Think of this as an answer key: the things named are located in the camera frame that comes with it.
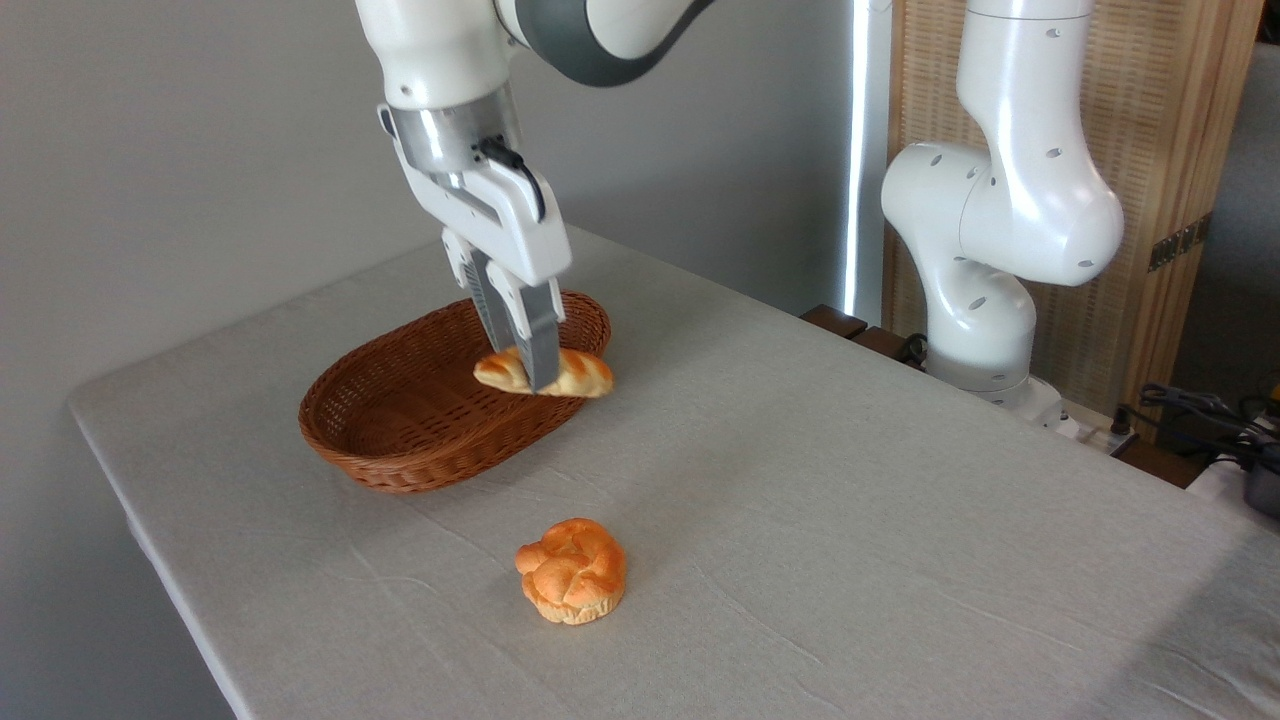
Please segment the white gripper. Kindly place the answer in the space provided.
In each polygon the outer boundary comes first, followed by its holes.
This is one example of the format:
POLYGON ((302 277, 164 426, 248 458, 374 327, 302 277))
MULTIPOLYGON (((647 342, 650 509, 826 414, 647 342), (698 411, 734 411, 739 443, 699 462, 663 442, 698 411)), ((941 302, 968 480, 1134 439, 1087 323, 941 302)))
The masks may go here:
POLYGON ((445 227, 454 279, 470 292, 493 351, 517 348, 539 395, 561 373, 557 275, 570 268, 571 251, 549 184, 516 152, 515 105, 383 104, 378 113, 412 195, 445 227))

